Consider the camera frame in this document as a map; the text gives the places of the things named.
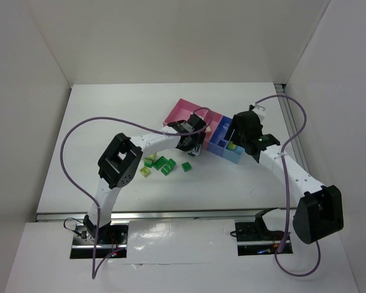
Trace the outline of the lime green square lego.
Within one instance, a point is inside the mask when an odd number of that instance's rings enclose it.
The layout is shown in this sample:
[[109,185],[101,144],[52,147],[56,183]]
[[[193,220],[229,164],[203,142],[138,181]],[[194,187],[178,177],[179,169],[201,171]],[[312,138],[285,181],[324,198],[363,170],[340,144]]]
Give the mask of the lime green square lego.
[[236,149],[236,145],[232,142],[228,142],[227,149],[230,151],[234,151]]

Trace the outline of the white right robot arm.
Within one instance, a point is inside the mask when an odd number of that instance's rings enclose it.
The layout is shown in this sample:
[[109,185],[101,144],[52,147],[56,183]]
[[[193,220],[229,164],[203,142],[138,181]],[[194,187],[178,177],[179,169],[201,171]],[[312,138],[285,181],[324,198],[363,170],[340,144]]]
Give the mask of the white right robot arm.
[[311,244],[342,230],[341,191],[311,177],[282,150],[278,139],[262,132],[261,119],[253,110],[235,114],[224,138],[242,147],[289,188],[289,197],[298,203],[292,225],[302,242]]

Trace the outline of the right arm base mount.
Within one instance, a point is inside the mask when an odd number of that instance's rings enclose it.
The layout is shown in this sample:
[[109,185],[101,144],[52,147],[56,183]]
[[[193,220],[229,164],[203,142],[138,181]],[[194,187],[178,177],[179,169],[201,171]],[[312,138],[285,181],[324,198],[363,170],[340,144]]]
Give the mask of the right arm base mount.
[[275,208],[264,209],[255,214],[252,222],[235,222],[235,230],[229,234],[237,241],[239,256],[274,255],[285,233],[269,230],[264,215]]

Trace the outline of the dark blue lego brick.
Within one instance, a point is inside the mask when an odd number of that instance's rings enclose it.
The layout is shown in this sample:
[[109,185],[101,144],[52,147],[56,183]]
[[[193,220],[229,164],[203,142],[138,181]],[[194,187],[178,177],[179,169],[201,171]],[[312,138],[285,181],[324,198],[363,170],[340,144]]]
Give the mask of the dark blue lego brick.
[[219,147],[221,147],[221,148],[226,148],[226,145],[228,144],[228,142],[227,141],[225,141],[225,140],[220,140],[219,142],[218,142],[218,146]]

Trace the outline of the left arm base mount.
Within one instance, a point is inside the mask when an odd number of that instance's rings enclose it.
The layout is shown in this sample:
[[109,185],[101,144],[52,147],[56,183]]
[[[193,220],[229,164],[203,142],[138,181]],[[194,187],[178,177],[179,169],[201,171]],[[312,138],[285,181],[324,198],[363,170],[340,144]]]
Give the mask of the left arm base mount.
[[[92,259],[94,239],[79,219],[69,217],[63,227],[72,232],[70,259]],[[96,259],[107,255],[111,259],[126,258],[128,241],[128,223],[112,223],[101,240],[97,241]]]

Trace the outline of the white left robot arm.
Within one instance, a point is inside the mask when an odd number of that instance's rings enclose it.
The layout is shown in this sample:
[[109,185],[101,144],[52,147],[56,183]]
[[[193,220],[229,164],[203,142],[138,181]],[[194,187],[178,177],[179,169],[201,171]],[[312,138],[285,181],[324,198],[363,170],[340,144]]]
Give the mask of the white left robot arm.
[[118,194],[134,179],[142,159],[174,148],[191,151],[204,138],[205,127],[206,122],[200,116],[191,114],[188,120],[171,122],[156,132],[135,137],[117,134],[98,160],[99,184],[95,196],[98,203],[84,217],[90,235],[97,242],[105,238]]

